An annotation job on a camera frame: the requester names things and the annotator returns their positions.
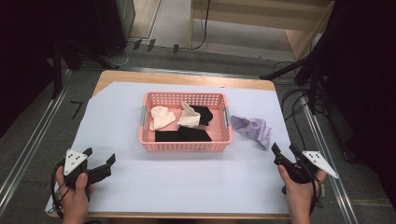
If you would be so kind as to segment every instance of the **wooden table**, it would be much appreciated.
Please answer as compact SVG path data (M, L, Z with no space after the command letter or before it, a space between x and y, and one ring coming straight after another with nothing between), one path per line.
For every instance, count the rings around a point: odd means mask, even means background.
M137 141L135 126L139 116L133 114L141 110L143 91L150 91L150 88L223 91L232 113L247 111L247 114L263 115L268 119L267 125L273 128L272 141L281 148L290 145L271 81L105 71L98 80L72 146L76 151L92 147L89 164L93 167L101 165L113 152L116 154L112 176L97 183L96 192L91 196L90 217L289 217L287 200L281 193L283 182L273 163L274 154L242 134L233 132L233 141L223 152L148 153ZM118 94L113 97L110 92ZM252 93L254 100L249 102L238 92ZM264 100L262 104L251 103L256 99ZM249 107L260 109L249 110ZM111 123L110 119L117 120L118 124ZM292 157L289 150L285 150L284 155Z
M191 0L189 48L193 20L205 19L207 2ZM324 31L333 4L329 0L211 0L208 20L284 29L299 60L317 34Z

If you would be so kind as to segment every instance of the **black cable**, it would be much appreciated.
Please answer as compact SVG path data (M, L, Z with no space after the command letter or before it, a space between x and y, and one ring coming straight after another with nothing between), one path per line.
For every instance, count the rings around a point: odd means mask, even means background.
M288 120L289 118L291 118L291 116L293 116L293 113L298 113L298 112L300 112L300 111L304 108L304 106L306 106L306 105L308 105L308 103L305 103L305 104L303 104L303 105L300 105L295 111L293 111L292 113L290 113L284 120L286 121L286 120Z
M199 8L201 8L201 3L202 3L202 1L200 0L200 1L199 1ZM202 24L202 19L200 19L200 22L201 22L201 29L204 31L205 28L204 28L204 25Z
M318 186L319 186L319 195L315 195L315 197L319 200L321 197L321 187L323 182L321 182L316 176L315 176L315 180L318 182Z
M198 48L200 48L206 41L206 35L207 35L207 17L209 16L209 6L210 6L210 0L208 0L207 2L207 9L206 9L206 18L205 18L205 31L204 31L204 40L202 41L202 43L195 48L192 48L191 50L196 50Z
M326 96L326 95L324 95L324 94L319 94L319 95L315 98L315 111L318 112L318 113L321 113L321 114L326 113L326 105L323 103L323 100L322 100L325 96ZM323 110L318 110L318 109L317 109L317 106L321 106Z
M129 47L133 46L133 45L134 44L127 44L126 45L126 47L124 49L124 54L126 55L126 60L124 60L123 63L114 63L113 61L110 60L110 58L107 58L107 57L106 57L106 60L108 60L110 63L113 63L114 65L117 65L117 66L123 66L123 65L127 64L128 61L129 61L129 54L128 54L127 49ZM149 45L148 44L140 44L140 46L149 46ZM165 47L165 46L153 46L153 48L154 49L170 49L170 50L174 49L174 48ZM179 50L194 51L194 50L197 50L197 49L179 48Z
M316 174L311 174L311 172L309 171L308 167L306 167L305 165L303 165L305 171L309 174L309 176L311 177L311 183L312 183L312 188L313 188L313 197L311 199L311 207L309 210L309 214L312 214L312 212L315 209L315 205L318 202L318 193L317 193L317 185L315 183L315 181L317 180Z
M274 72L276 71L276 70L275 70L275 67L276 67L278 64L281 64L281 63L294 63L294 62L292 62L292 61L282 61L282 62L278 62L278 63L276 63L276 64L273 65L273 71L274 71Z
M300 96L294 101L293 106L291 107L294 125L296 126L297 132L298 132L298 134L300 135L300 138L301 138L301 141L302 141L302 143L303 143L303 147L304 147L304 150L305 150L305 151L306 151L305 140L304 140L304 138L303 138L303 134L301 133L300 127L298 126L297 119L296 119L295 113L294 113L294 107L296 106L297 102L298 102L302 97L306 96L307 94L308 94L308 93L304 93L304 94L300 95Z
M55 168L52 171L52 176L50 179L50 193L51 193L51 198L52 198L52 208L47 212L47 213L52 213L52 212L56 212L56 214L58 215L58 217L60 219L64 219L64 213L63 213L63 207L62 207L62 199L64 198L64 196L69 192L69 190L71 189L70 187L67 189L67 191L64 193L64 195L61 196L60 199L57 199L56 197L56 192L55 192L55 183L56 183L56 172L58 171L59 167L64 166L64 162L65 162L65 158L63 158L60 162L58 162L55 165ZM101 221L99 220L92 220L92 221L87 221L85 222L85 224L93 224L93 223L98 223L101 224Z
M283 105L285 104L286 100L287 100L292 94L294 94L295 92L299 92L299 91L309 91L309 90L291 90L291 91L287 91L287 92L283 95L282 101L281 101L281 106L280 106L280 109L281 109L282 113L283 113Z
M55 176L56 176L56 171L58 170L59 167L63 166L65 162L65 158L63 158L60 162L58 162L55 165L55 168L52 171L52 176L50 178L50 194L52 197L52 211L55 211L56 214L58 214L58 217L64 218L64 213L62 212L62 203L61 200L56 198L56 193L55 193Z

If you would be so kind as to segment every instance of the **cable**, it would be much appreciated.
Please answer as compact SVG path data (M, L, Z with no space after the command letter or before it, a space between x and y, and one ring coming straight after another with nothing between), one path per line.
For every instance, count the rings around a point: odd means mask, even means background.
M55 168L52 171L52 176L50 178L50 195L52 198L52 208L47 212L47 213L52 213L56 212L58 214L58 217L64 218L64 213L62 212L62 203L61 200L57 199L56 193L55 193L55 176L56 176L56 171L58 170L59 167L63 166L65 162L65 158L63 158L60 162L58 162L55 165Z
M70 187L68 187L68 189L64 193L64 195L62 195L62 197L60 197L60 199L57 198L57 194L55 192L56 172L58 171L59 167L64 166L64 162L65 162L65 158L63 158L60 162L58 162L52 171L52 175L50 178L50 194L51 194L51 198L52 198L52 208L49 211L47 211L48 214L50 214L52 212L56 212L56 214L58 215L58 217L60 219L64 219L62 199L64 198L64 196L66 196L66 194L71 189ZM63 187L63 186L64 186L64 183L58 188L58 190L60 191L61 187ZM101 222L99 220L87 221L84 224L93 224L93 223L101 224Z
M308 103L305 103L303 105L300 105L293 113L298 113L300 112L300 110L302 110L304 108L304 106L308 105ZM290 113L290 115L288 115L284 120L288 120L289 118L291 118L291 116L293 116L293 113Z
M148 44L140 44L140 46L149 46ZM166 46L153 46L155 49L171 49L173 50L173 48L171 47L166 47ZM179 48L179 50L184 50L184 51L193 51L193 49L189 49L189 48Z
M313 197L311 199L311 207L310 207L309 214L312 214L312 212L314 212L315 205L317 204L317 202L318 202L318 200L320 198L320 194L318 195L318 191L317 191L317 184L315 183L315 181L318 180L318 179L316 177L316 174L311 174L311 172L309 171L308 167L306 167L304 164L303 164L303 167L304 167L305 171L311 177L311 183L312 183L312 189L313 189L314 195L313 195Z
M112 62L110 59L108 59L107 56L106 56L106 59L107 59L109 62L111 62L111 63L113 63L114 65L117 65L117 66L123 66L123 65L127 64L128 61L129 61L129 55L128 55L127 49L128 49L129 47L131 47L131 46L133 46L133 45L127 45L127 46L125 47L124 52L125 52L125 55L126 55L126 61L125 61L124 63L114 63L114 62Z
M202 41L202 43L195 48L192 48L191 50L196 50L198 48L200 48L206 41L206 35L207 35L207 17L209 16L209 6L210 6L210 0L208 0L207 2L207 9L206 9L206 18L205 18L205 32L204 32L204 40Z
M277 65L281 64L281 63L294 63L294 62L292 62L292 61L282 61L282 62L278 62L278 63L276 63L276 64L273 65L273 71L274 71L274 72L276 71L276 70L275 70L275 67L276 67Z
M319 200L321 197L321 187L323 185L323 182L321 182L316 176L315 176L315 180L318 182L318 186L319 186L319 195L315 195L315 197Z
M304 138L303 138L303 134L302 134L301 131L300 131L300 127L299 127L298 124L297 124L297 119L296 119L295 113L294 113L294 107L296 106L297 102L298 102L302 97L306 96L307 94L308 94L308 93L305 93L305 94L300 95L300 96L296 99L296 101L294 101L293 106L291 107L291 111L292 111L291 114L292 114L292 117L293 117L294 125L296 126L297 132L298 132L298 134L300 135L300 138L301 138L301 141L302 141L302 143L303 143L303 147L304 147L304 150L305 150L305 151L306 151L305 140L304 140Z
M199 8L202 8L202 0L199 0ZM204 25L202 24L202 10L201 10L201 19L200 19L200 21L201 21L201 29L202 29L202 31L204 31L205 30L205 28L204 28Z
M283 113L283 105L285 104L286 100L287 100L292 94L294 94L295 92L299 92L299 91L307 91L307 92L309 92L309 90L291 90L291 91L287 91L287 92L283 95L282 101L281 101L281 106L280 106L280 109L281 109L282 113Z

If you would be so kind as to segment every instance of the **black curtain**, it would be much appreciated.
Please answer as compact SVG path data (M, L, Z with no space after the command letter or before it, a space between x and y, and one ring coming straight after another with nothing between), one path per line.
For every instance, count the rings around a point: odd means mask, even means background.
M353 136L345 146L380 177L396 208L396 3L336 1L343 22L321 56L325 87Z
M53 79L43 1L0 3L0 137Z

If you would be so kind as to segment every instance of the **black handheld controller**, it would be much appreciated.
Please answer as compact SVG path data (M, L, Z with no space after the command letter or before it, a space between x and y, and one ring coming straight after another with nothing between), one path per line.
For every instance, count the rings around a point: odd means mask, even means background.
M282 155L276 143L272 145L271 149L275 154L274 163L276 165L283 165L288 171L289 177L292 181L299 184L306 184L313 181L318 167L312 164L312 162L303 155L297 146L294 144L290 145L290 150L296 159L295 163Z
M92 154L92 148L87 148L82 154L88 157ZM76 180L81 173L86 173L88 175L88 183L85 188L85 194L87 195L88 201L90 200L90 193L88 187L94 183L102 181L108 176L111 176L111 165L116 161L116 155L113 154L107 161L106 164L98 166L94 169L88 169L88 160L82 162L76 169L67 175L64 175L64 183L67 187L71 189L76 189Z

